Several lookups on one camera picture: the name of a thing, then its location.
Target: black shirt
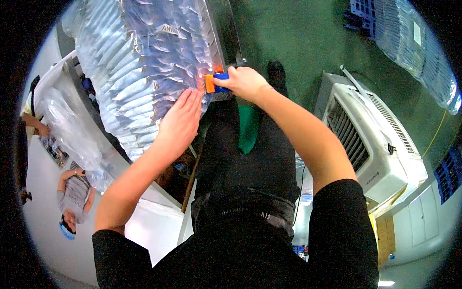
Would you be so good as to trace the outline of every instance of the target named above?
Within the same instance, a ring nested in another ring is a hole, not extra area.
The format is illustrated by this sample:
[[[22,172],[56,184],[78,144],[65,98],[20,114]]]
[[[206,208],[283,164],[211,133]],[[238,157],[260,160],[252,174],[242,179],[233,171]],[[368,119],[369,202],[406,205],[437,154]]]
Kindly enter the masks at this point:
[[[359,184],[345,179],[313,200],[309,260],[260,216],[217,219],[152,268],[148,250],[111,230],[93,237],[101,288],[377,288],[377,246]]]

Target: yellow cable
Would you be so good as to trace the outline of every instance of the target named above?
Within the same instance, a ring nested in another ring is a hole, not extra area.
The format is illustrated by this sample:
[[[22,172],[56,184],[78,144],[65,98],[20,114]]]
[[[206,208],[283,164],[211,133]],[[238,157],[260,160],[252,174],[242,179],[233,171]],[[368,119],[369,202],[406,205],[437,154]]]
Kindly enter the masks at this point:
[[[428,151],[428,149],[430,148],[430,146],[432,146],[432,143],[433,143],[433,141],[435,140],[435,137],[436,137],[436,135],[438,134],[439,129],[441,128],[441,125],[443,124],[443,120],[444,120],[444,117],[446,116],[446,112],[447,112],[447,110],[444,110],[443,118],[441,119],[441,122],[439,123],[438,129],[436,130],[436,133],[435,133],[435,135],[434,135],[432,141],[430,142],[430,144],[428,145],[428,147],[427,147],[427,149],[425,150],[424,154],[422,155],[422,158],[423,158],[424,155],[427,153],[427,151]]]

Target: black waistband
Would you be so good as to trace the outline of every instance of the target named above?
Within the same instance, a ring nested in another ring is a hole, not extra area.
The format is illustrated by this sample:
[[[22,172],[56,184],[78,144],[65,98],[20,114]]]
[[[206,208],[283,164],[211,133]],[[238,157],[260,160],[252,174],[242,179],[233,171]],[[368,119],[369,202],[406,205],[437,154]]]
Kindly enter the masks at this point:
[[[209,192],[191,204],[191,218],[195,233],[209,224],[229,220],[261,220],[286,234],[294,236],[292,222],[295,205],[286,200],[252,188],[228,188],[223,192]]]

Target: white door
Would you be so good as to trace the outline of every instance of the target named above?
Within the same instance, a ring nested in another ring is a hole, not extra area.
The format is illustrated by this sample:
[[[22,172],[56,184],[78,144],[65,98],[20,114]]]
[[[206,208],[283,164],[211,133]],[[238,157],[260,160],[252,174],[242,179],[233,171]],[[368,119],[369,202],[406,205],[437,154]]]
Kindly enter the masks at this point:
[[[433,195],[432,186],[429,186],[420,196],[420,201],[424,212],[425,237],[428,240],[438,235],[438,213],[436,211],[435,196]]]
[[[424,212],[420,198],[409,204],[409,213],[411,215],[412,241],[415,246],[426,240]]]

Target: blue hair net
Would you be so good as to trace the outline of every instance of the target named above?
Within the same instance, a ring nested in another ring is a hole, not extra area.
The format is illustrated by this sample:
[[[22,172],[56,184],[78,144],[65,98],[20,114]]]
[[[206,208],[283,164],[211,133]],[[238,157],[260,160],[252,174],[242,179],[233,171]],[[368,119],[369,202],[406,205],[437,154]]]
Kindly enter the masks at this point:
[[[62,222],[59,222],[59,228],[61,229],[62,234],[64,235],[64,237],[66,237],[67,239],[69,239],[71,241],[75,239],[75,234],[69,232],[67,230],[67,228],[62,224]]]

